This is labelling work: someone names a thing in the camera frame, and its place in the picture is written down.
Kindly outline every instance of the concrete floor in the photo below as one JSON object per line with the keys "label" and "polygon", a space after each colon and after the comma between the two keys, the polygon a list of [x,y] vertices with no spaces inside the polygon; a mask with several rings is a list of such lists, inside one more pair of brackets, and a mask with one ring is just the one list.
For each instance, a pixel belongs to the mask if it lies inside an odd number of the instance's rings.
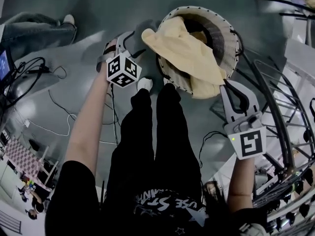
{"label": "concrete floor", "polygon": [[[9,17],[21,11],[42,13],[47,16],[62,19],[71,13],[78,27],[76,43],[69,47],[43,50],[30,54],[24,58],[29,60],[43,56],[51,69],[62,65],[67,70],[67,78],[51,87],[53,98],[72,113],[79,112],[85,96],[94,77],[95,61],[101,54],[107,41],[117,34],[136,30],[135,37],[127,46],[131,51],[145,47],[140,35],[146,28],[157,29],[164,16],[172,9],[183,5],[197,5],[215,11],[228,20],[242,35],[247,48],[264,55],[275,58],[284,56],[286,39],[292,31],[293,19],[281,18],[278,12],[285,11],[285,7],[276,3],[255,0],[5,0],[3,17]],[[238,68],[247,69],[240,61]],[[154,80],[152,95],[153,110],[155,110],[157,93],[163,85],[155,64],[155,54],[147,50],[140,65],[143,67],[141,76],[150,76]],[[233,79],[244,82],[253,88],[238,74]],[[136,92],[135,86],[126,89],[115,88],[115,107],[119,119],[122,120],[130,110],[130,97]],[[196,155],[202,143],[202,138],[210,131],[222,131],[223,121],[209,111],[215,98],[208,100],[194,100],[184,92],[180,92],[182,106],[187,118],[189,137]],[[258,95],[261,107],[263,97]],[[66,122],[67,114],[55,106],[44,91],[31,96],[26,101],[17,104],[17,109],[24,119],[53,130],[60,134],[68,132]],[[154,120],[154,148],[156,146],[156,119]],[[104,122],[112,121],[112,111],[105,108]],[[36,137],[36,140],[50,146],[49,156],[60,161],[63,160],[68,137],[57,136],[34,125],[25,128],[20,124],[17,112],[12,114],[9,128],[16,134],[24,133],[25,138]],[[103,126],[101,140],[114,142],[113,126]],[[111,153],[114,145],[100,144],[96,184],[101,185],[102,180],[107,182]],[[233,154],[229,141],[222,137],[208,140],[202,152],[202,180],[208,180],[221,165]]]}

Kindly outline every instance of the person's leg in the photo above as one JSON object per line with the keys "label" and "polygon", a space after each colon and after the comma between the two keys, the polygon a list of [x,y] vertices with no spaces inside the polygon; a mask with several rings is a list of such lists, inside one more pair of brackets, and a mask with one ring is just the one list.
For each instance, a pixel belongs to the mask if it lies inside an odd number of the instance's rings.
{"label": "person's leg", "polygon": [[112,155],[104,210],[108,216],[118,207],[132,211],[134,197],[150,186],[154,167],[152,108],[149,91],[140,89],[131,98],[132,110],[121,125],[121,141]]}
{"label": "person's leg", "polygon": [[40,14],[21,13],[6,21],[1,45],[9,47],[13,61],[31,52],[69,45],[77,28],[74,24]]}
{"label": "person's leg", "polygon": [[13,17],[5,21],[5,24],[8,25],[8,24],[13,24],[13,23],[24,23],[24,22],[46,23],[52,26],[60,25],[59,20],[47,17],[39,13],[28,13],[28,12],[21,12],[19,14],[14,15]]}
{"label": "person's leg", "polygon": [[157,153],[155,167],[159,188],[201,199],[201,173],[192,151],[181,97],[166,84],[157,98]]}

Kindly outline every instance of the plug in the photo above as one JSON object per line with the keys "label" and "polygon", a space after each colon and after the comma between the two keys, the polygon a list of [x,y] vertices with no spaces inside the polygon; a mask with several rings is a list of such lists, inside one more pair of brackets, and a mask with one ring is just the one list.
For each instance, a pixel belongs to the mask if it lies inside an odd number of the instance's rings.
{"label": "plug", "polygon": [[25,121],[25,126],[26,126],[26,128],[28,128],[28,127],[30,126],[30,123],[31,123],[31,122],[30,122],[29,120],[26,120],[26,121]]}

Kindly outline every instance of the white cable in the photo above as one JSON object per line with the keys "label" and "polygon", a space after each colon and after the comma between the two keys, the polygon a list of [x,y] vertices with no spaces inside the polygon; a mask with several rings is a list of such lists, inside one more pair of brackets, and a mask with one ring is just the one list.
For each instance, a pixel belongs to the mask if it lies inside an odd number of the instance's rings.
{"label": "white cable", "polygon": [[109,143],[109,142],[103,142],[103,141],[99,141],[101,144],[113,144],[113,145],[117,145],[116,143]]}
{"label": "white cable", "polygon": [[77,116],[74,115],[74,114],[68,115],[68,117],[67,117],[67,123],[68,123],[69,129],[68,129],[68,134],[66,134],[66,135],[57,134],[56,132],[54,132],[54,131],[52,131],[52,130],[49,130],[49,129],[47,129],[47,128],[44,128],[44,127],[42,127],[42,126],[39,126],[39,125],[35,124],[35,123],[32,122],[31,120],[29,120],[29,122],[32,123],[33,125],[39,127],[39,128],[45,129],[45,130],[47,130],[47,131],[49,131],[49,132],[52,132],[52,133],[55,134],[55,135],[58,135],[58,136],[68,136],[68,135],[70,134],[70,124],[69,124],[69,117],[70,117],[70,116],[75,116],[75,117],[77,118]]}
{"label": "white cable", "polygon": [[[49,132],[54,133],[55,135],[58,135],[58,136],[68,136],[68,135],[70,134],[69,117],[70,117],[70,115],[68,115],[68,117],[67,117],[67,123],[68,123],[68,127],[69,127],[69,130],[68,130],[68,134],[67,134],[67,135],[57,134],[56,132],[54,132],[54,131],[52,131],[52,130],[49,130],[49,129],[47,129],[47,128],[44,128],[44,127],[42,127],[42,126],[39,126],[39,125],[35,124],[35,123],[32,122],[31,120],[29,120],[29,121],[30,121],[30,123],[32,123],[32,124],[35,125],[36,127],[45,129],[45,130],[47,130],[47,131],[49,131]],[[99,142],[102,143],[102,144],[113,144],[113,145],[117,145],[116,143],[110,143],[110,142],[104,142],[104,141],[99,141]]]}

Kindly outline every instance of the cable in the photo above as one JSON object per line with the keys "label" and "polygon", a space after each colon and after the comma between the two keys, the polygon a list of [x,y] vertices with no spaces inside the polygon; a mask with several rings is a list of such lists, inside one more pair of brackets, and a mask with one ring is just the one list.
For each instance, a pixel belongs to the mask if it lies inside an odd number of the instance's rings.
{"label": "cable", "polygon": [[[23,93],[21,96],[19,96],[17,99],[15,99],[13,102],[10,102],[9,105],[3,106],[3,108],[2,108],[2,115],[1,115],[1,118],[0,118],[0,124],[2,123],[2,119],[3,119],[3,115],[4,115],[5,110],[7,110],[8,108],[10,108],[10,107],[12,107],[13,105],[15,105],[20,99],[22,99],[27,93],[29,93],[29,91],[34,87],[34,85],[36,84],[36,82],[38,81],[38,79],[40,78],[40,76],[42,75],[42,70],[43,70],[44,67],[45,67],[45,62],[46,62],[46,61],[45,61],[45,59],[44,59],[43,57],[38,57],[38,58],[31,59],[31,60],[29,60],[28,62],[23,62],[22,65],[20,64],[19,68],[17,68],[16,73],[20,72],[20,75],[19,75],[18,77],[14,78],[14,80],[11,82],[11,84],[10,84],[10,86],[9,86],[9,90],[8,90],[8,92],[7,92],[7,95],[10,95],[10,92],[11,92],[13,83],[14,83],[20,76],[22,76],[25,72],[27,72],[28,70],[32,69],[32,68],[33,68],[32,66],[33,66],[36,62],[38,62],[38,61],[40,61],[40,60],[43,61],[43,63],[40,65],[39,71],[38,71],[38,75],[37,75],[35,81],[34,81],[34,82],[31,84],[31,86],[29,87],[29,89],[28,89],[25,93]],[[28,63],[30,63],[30,62],[32,62],[32,61],[34,61],[34,62],[33,62],[31,65],[29,65],[27,68],[25,68],[26,64],[28,64]]]}
{"label": "cable", "polygon": [[201,145],[201,148],[200,148],[200,151],[199,151],[200,168],[202,168],[202,166],[203,166],[203,163],[202,163],[202,161],[201,161],[201,159],[200,159],[203,146],[205,145],[206,141],[207,141],[208,139],[210,139],[211,137],[213,137],[214,135],[222,135],[222,136],[224,136],[224,137],[227,138],[227,135],[225,135],[225,134],[223,134],[223,133],[221,133],[221,132],[219,132],[219,131],[211,131],[211,132],[209,132],[208,134],[206,134],[206,135],[203,137],[203,139],[202,139],[202,145]]}
{"label": "cable", "polygon": [[112,91],[112,106],[113,106],[113,122],[114,122],[114,135],[115,135],[115,140],[116,140],[116,145],[118,146],[118,138],[117,138],[117,130],[116,130],[116,120],[115,120],[115,116],[116,115],[116,111],[115,111],[115,104],[114,104],[114,85],[111,84],[111,91]]}
{"label": "cable", "polygon": [[52,130],[50,130],[50,129],[44,128],[44,127],[42,127],[42,126],[39,126],[39,125],[35,124],[34,122],[32,122],[31,120],[29,120],[29,122],[32,123],[33,125],[35,125],[36,127],[45,129],[45,130],[47,130],[47,131],[49,131],[49,132],[54,133],[55,135],[58,135],[58,136],[68,136],[68,135],[70,134],[70,124],[69,124],[69,117],[70,117],[70,116],[75,116],[75,117],[77,117],[77,116],[74,115],[74,114],[69,114],[69,115],[68,115],[68,117],[67,117],[67,123],[68,123],[69,129],[68,129],[68,134],[66,134],[66,135],[58,134],[58,133],[56,133],[56,132],[54,132],[54,131],[52,131]]}
{"label": "cable", "polygon": [[118,123],[118,125],[119,125],[119,127],[121,127],[121,125],[120,125],[120,123],[119,123],[119,119],[118,119],[118,115],[117,115],[117,113],[116,113],[116,111],[115,110],[113,110],[114,111],[114,114],[115,114],[115,116],[116,116],[116,119],[117,119],[117,123]]}
{"label": "cable", "polygon": [[14,110],[15,110],[16,113],[19,115],[19,117],[20,117],[20,119],[21,119],[23,125],[25,125],[25,121],[23,120],[23,118],[22,118],[21,114],[19,113],[19,111],[16,109],[16,106],[14,106]]}
{"label": "cable", "polygon": [[65,71],[65,69],[60,65],[58,66],[52,73],[55,73],[56,70],[58,70],[59,68],[61,68],[64,71],[65,76],[64,77],[60,77],[59,75],[57,75],[57,77],[61,80],[64,80],[67,77],[67,72]]}
{"label": "cable", "polygon": [[57,105],[58,107],[60,107],[61,109],[65,110],[65,111],[67,112],[67,114],[71,116],[71,113],[69,113],[69,112],[67,111],[67,109],[65,109],[64,107],[60,106],[56,101],[54,101],[54,99],[52,98],[52,96],[51,96],[51,94],[50,94],[50,90],[48,90],[48,93],[49,93],[49,97],[50,97],[50,99],[53,101],[53,103],[54,103],[55,105]]}
{"label": "cable", "polygon": [[114,124],[114,123],[116,123],[116,121],[111,122],[111,123],[102,123],[102,125],[112,125],[112,124]]}
{"label": "cable", "polygon": [[109,143],[109,142],[103,142],[103,141],[99,141],[101,144],[113,144],[113,145],[117,145],[116,143]]}
{"label": "cable", "polygon": [[106,105],[107,107],[109,107],[111,110],[113,110],[113,108],[112,108],[111,106],[109,106],[107,103],[105,103],[105,105]]}
{"label": "cable", "polygon": [[6,110],[6,109],[12,107],[12,106],[15,105],[20,99],[22,99],[26,94],[28,94],[29,91],[34,87],[34,85],[35,85],[36,82],[38,81],[38,79],[39,79],[39,77],[41,76],[41,74],[42,74],[42,72],[39,71],[39,72],[38,72],[38,75],[37,75],[37,77],[36,77],[36,79],[35,79],[35,81],[31,84],[30,88],[29,88],[25,93],[23,93],[20,97],[18,97],[16,100],[14,100],[12,103],[10,103],[9,105],[6,105],[5,108],[4,108],[4,110]]}

